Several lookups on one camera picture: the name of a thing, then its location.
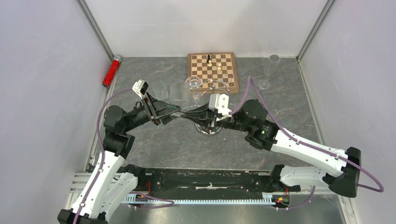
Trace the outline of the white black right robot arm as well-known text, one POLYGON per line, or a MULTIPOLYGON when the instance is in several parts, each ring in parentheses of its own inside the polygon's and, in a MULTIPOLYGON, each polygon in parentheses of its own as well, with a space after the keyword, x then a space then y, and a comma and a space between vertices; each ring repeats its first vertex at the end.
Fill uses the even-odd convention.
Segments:
POLYGON ((245 140, 259 150, 286 154, 310 164, 307 168, 276 165, 270 185, 275 190, 297 185, 327 186, 332 192, 355 198, 360 171, 361 151, 355 147, 336 149, 301 138, 266 119, 268 111, 257 99, 247 100, 233 115, 223 116, 225 107, 209 104, 183 112, 180 117, 200 126, 222 127, 246 132, 245 140))

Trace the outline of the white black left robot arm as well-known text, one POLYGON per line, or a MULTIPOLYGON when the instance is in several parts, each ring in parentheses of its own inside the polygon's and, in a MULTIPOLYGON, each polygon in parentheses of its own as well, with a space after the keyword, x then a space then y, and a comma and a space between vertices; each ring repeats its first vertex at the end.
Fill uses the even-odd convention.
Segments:
POLYGON ((58 214, 61 224, 107 224, 122 200, 132 190, 145 188, 147 179, 144 169, 128 165, 117 182, 111 182, 127 158, 135 137, 127 132, 147 122, 166 124, 170 115, 181 107, 166 103, 145 93, 132 111, 127 112, 117 105, 102 108, 105 137, 98 137, 101 153, 87 184, 70 209, 58 214))

